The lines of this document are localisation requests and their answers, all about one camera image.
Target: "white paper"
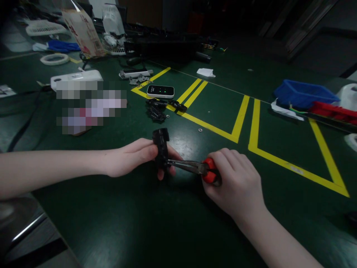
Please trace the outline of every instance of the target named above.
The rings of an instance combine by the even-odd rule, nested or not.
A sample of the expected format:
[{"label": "white paper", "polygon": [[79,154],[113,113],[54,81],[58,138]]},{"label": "white paper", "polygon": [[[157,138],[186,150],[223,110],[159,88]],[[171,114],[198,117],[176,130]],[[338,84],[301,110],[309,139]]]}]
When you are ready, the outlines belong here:
[{"label": "white paper", "polygon": [[197,73],[207,77],[216,77],[213,74],[213,69],[199,68]]},{"label": "white paper", "polygon": [[16,94],[16,92],[13,91],[7,85],[0,86],[0,98],[9,97],[9,96],[15,95],[15,94]]},{"label": "white paper", "polygon": [[282,114],[282,115],[285,115],[287,117],[291,117],[291,118],[294,118],[294,119],[297,119],[297,120],[300,120],[300,121],[304,121],[304,118],[300,117],[300,116],[297,116],[295,112],[277,106],[276,105],[276,100],[274,100],[274,102],[271,103],[271,108],[273,109],[274,112],[277,112],[278,114]]},{"label": "white paper", "polygon": [[48,49],[48,46],[44,45],[44,44],[35,43],[32,45],[33,51],[46,51],[47,49]]}]

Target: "hand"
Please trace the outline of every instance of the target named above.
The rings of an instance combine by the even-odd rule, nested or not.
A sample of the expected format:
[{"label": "hand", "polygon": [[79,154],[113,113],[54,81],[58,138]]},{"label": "hand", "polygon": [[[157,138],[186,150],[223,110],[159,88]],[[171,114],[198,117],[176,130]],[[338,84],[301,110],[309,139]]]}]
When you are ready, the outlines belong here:
[{"label": "hand", "polygon": [[[182,157],[170,145],[167,145],[168,154],[171,159],[183,160]],[[157,146],[152,140],[140,138],[135,142],[119,149],[103,151],[104,173],[110,177],[120,177],[131,172],[137,166],[154,160],[158,154]],[[159,169],[157,177],[164,178],[164,171]],[[175,167],[171,166],[169,173],[176,175]]]},{"label": "hand", "polygon": [[266,210],[260,175],[244,154],[221,149],[210,153],[222,177],[222,185],[214,187],[204,181],[206,194],[236,222],[247,221]]}]

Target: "tape roll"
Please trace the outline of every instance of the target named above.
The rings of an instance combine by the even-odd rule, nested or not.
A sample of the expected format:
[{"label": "tape roll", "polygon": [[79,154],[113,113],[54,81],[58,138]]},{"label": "tape roll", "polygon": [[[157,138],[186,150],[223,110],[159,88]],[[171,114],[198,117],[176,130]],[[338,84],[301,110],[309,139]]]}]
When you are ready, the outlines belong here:
[{"label": "tape roll", "polygon": [[357,152],[357,134],[350,134],[345,136],[345,141],[347,142],[348,146]]},{"label": "tape roll", "polygon": [[[51,59],[54,59],[54,58],[58,58],[60,57],[61,59],[59,60],[51,60]],[[70,61],[70,58],[68,55],[66,54],[51,54],[51,55],[47,55],[47,56],[43,56],[42,58],[40,58],[40,61],[44,64],[44,65],[50,65],[50,66],[53,66],[53,65],[61,65],[61,64],[64,64],[68,61]]]}]

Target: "green workbench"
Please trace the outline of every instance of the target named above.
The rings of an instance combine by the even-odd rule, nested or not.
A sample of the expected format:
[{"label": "green workbench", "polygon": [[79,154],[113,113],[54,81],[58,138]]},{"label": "green workbench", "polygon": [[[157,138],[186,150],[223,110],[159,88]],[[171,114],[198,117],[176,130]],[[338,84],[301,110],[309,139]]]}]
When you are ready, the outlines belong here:
[{"label": "green workbench", "polygon": [[[78,60],[76,53],[70,55]],[[17,92],[38,90],[36,80],[48,83],[51,76],[77,72],[82,65],[44,66],[40,57],[0,59],[0,84]],[[334,93],[351,81],[229,51],[215,52],[210,64],[151,61],[146,66],[156,75],[153,84],[175,87],[175,99],[192,89],[185,98],[187,113],[167,109],[170,118],[158,124],[145,113],[147,86],[132,91],[119,78],[115,59],[90,65],[105,83],[127,91],[121,117],[79,137],[63,135],[56,126],[55,97],[44,93],[17,151],[112,149],[151,138],[162,127],[186,160],[203,160],[223,147],[236,149],[259,171],[268,209],[323,266],[357,267],[357,231],[344,219],[344,213],[357,210],[357,154],[344,142],[347,133],[313,120],[284,118],[269,104],[283,79],[322,84]],[[201,77],[198,68],[212,68],[216,77]],[[0,100],[2,151],[31,114],[34,98]],[[265,266],[205,195],[201,180],[182,170],[159,182],[154,163],[146,163],[118,179],[81,177],[33,194],[85,267]]]}]

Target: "blue glove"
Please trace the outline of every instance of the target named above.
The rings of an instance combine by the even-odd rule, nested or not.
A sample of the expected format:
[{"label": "blue glove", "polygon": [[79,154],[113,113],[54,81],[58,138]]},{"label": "blue glove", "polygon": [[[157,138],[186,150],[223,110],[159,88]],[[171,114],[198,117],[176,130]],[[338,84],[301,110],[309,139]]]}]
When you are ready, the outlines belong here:
[{"label": "blue glove", "polygon": [[69,43],[58,40],[50,40],[47,42],[48,50],[58,52],[81,51],[77,43]]}]

